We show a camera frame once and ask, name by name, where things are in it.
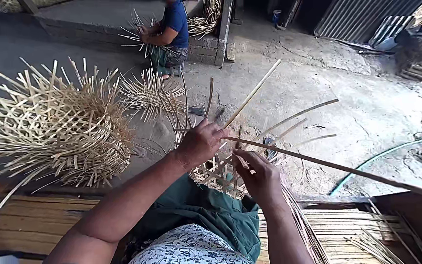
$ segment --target cracked floor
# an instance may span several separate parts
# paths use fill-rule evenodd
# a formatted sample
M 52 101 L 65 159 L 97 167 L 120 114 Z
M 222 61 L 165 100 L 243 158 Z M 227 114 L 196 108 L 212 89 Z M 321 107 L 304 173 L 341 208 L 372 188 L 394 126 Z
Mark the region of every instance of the cracked floor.
M 422 138 L 422 84 L 391 75 L 388 70 L 391 60 L 362 57 L 346 46 L 295 30 L 276 31 L 269 22 L 253 18 L 244 18 L 242 26 L 231 25 L 229 40 L 236 45 L 235 63 L 225 63 L 222 69 L 193 63 L 186 66 L 190 106 L 204 106 L 208 102 L 209 80 L 213 77 L 211 119 L 227 120 L 273 63 L 282 58 L 283 63 L 232 124 L 236 135 L 253 138 L 257 132 L 294 113 L 337 98 L 340 102 L 295 118 L 274 131 L 278 135 L 307 118 L 284 137 L 286 143 L 282 147 L 357 167 L 378 153 Z M 96 64 L 99 69 L 118 67 L 121 72 L 131 70 L 134 74 L 141 70 L 141 63 L 147 62 L 135 50 L 105 52 L 0 35 L 0 71 L 15 76 L 23 68 L 20 56 L 33 65 L 49 65 L 57 59 L 65 68 L 67 56 L 79 62 L 85 57 L 88 65 Z M 192 123 L 201 120 L 191 118 Z M 137 116 L 131 126 L 137 129 L 138 137 L 153 139 L 165 149 L 172 147 L 173 132 L 165 118 L 143 123 Z M 337 136 L 296 147 L 306 140 L 331 134 Z M 134 157 L 116 184 L 159 158 L 148 151 L 142 157 Z M 346 175 L 290 157 L 277 163 L 284 180 L 300 194 L 326 194 Z M 422 187 L 422 143 L 390 153 L 364 170 Z M 355 176 L 340 194 L 380 195 L 398 191 L 402 190 Z

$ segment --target blue floral pattern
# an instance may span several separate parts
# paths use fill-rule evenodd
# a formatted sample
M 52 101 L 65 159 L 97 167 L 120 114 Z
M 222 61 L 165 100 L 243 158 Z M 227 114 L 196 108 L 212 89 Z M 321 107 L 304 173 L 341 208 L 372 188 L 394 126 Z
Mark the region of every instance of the blue floral pattern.
M 253 264 L 214 233 L 197 224 L 177 227 L 156 239 L 129 264 Z

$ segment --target green hose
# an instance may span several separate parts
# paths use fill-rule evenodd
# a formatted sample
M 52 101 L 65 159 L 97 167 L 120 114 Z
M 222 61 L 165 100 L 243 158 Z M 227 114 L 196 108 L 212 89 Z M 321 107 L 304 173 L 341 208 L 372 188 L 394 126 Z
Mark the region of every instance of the green hose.
M 365 166 L 369 165 L 372 161 L 374 161 L 374 160 L 376 160 L 376 159 L 378 159 L 378 158 L 380 158 L 380 157 L 382 157 L 382 156 L 384 156 L 386 154 L 389 154 L 391 152 L 394 152 L 397 149 L 400 149 L 402 147 L 406 147 L 406 146 L 413 145 L 413 144 L 420 143 L 420 142 L 422 142 L 422 139 L 417 140 L 417 141 L 413 141 L 413 142 L 409 142 L 409 143 L 405 143 L 405 144 L 401 144 L 400 146 L 391 148 L 391 149 L 389 149 L 387 151 L 384 151 L 384 152 L 382 152 L 382 153 L 380 153 L 378 155 L 375 155 L 371 159 L 369 159 L 366 162 L 364 162 L 363 164 L 359 165 L 356 169 L 360 171 L 362 168 L 364 168 Z M 335 188 L 333 188 L 333 190 L 331 190 L 331 192 L 328 195 L 334 195 L 335 193 L 337 193 L 341 189 L 341 187 L 345 183 L 347 183 L 353 176 L 354 176 L 353 173 L 349 173 L 348 175 L 346 175 L 346 177 L 344 177 L 343 180 L 340 183 L 338 183 L 338 185 Z

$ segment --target hand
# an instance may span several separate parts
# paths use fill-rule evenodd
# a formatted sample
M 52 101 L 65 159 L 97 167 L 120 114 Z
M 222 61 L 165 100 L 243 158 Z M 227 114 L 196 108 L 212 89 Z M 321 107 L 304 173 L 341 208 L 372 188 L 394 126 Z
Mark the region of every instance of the hand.
M 138 28 L 139 33 L 144 34 L 144 35 L 149 35 L 149 28 L 143 25 L 140 25 L 137 28 Z
M 218 151 L 221 139 L 228 134 L 218 124 L 204 119 L 185 134 L 179 147 L 174 151 L 186 171 L 205 163 Z
M 139 38 L 141 39 L 141 41 L 143 43 L 148 43 L 149 35 L 148 34 L 139 34 Z
M 242 176 L 247 190 L 249 190 L 256 203 L 262 208 L 280 202 L 285 204 L 281 189 L 281 176 L 276 166 L 256 152 L 234 149 L 233 153 L 241 156 L 249 163 L 250 170 L 255 171 L 252 174 L 249 169 L 243 167 L 237 157 L 232 157 L 237 172 Z

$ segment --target green cloth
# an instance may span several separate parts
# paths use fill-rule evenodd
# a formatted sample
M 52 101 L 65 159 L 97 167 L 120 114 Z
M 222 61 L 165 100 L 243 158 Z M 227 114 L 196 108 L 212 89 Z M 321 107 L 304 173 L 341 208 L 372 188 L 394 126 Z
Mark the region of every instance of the green cloth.
M 163 48 L 160 48 L 159 46 L 153 46 L 151 62 L 153 69 L 157 71 L 160 76 L 170 74 L 170 70 L 166 68 L 167 54 Z
M 194 223 L 256 262 L 260 255 L 258 208 L 248 196 L 235 200 L 196 184 L 184 174 L 154 202 L 133 228 L 132 235 L 142 241 L 155 240 L 176 227 Z

